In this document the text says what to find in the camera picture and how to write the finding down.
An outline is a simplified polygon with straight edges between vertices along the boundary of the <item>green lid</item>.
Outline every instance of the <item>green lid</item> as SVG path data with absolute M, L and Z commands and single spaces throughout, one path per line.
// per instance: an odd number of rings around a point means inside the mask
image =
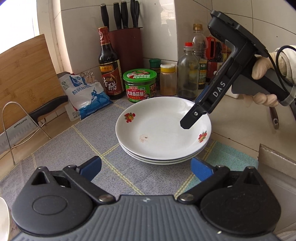
M 156 72 L 152 69 L 132 69 L 123 74 L 123 79 L 131 83 L 143 83 L 156 79 Z
M 150 68 L 160 68 L 161 59 L 159 58 L 151 58 L 149 59 Z

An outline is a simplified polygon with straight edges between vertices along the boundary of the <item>yellow cap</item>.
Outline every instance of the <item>yellow cap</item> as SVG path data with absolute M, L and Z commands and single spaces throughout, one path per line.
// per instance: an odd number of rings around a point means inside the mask
M 176 71 L 176 66 L 174 64 L 161 64 L 160 71 L 164 73 L 173 73 Z
M 202 24 L 194 23 L 193 24 L 193 30 L 203 31 Z

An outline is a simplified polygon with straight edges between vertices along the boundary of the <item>grey ribbed panel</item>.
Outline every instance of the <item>grey ribbed panel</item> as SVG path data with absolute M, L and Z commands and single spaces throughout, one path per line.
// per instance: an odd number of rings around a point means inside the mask
M 57 237 L 20 234 L 15 241 L 276 241 L 267 234 L 239 238 L 218 234 L 193 205 L 173 196 L 121 196 L 111 205 L 97 208 L 92 218 L 72 233 Z

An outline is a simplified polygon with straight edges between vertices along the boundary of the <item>screw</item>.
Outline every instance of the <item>screw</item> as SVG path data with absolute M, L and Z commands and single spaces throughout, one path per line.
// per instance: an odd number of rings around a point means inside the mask
M 182 195 L 180 195 L 180 200 L 184 201 L 184 202 L 191 202 L 193 201 L 194 196 L 190 193 L 183 193 Z
M 104 194 L 99 196 L 99 201 L 101 202 L 110 202 L 113 200 L 114 200 L 114 197 L 111 194 Z

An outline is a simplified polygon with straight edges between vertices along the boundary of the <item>person's sleeve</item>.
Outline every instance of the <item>person's sleeve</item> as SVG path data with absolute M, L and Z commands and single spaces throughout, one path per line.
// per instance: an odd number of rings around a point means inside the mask
M 284 61 L 287 65 L 287 76 L 286 78 L 296 83 L 296 51 L 286 48 L 282 51 L 281 56 L 283 57 Z

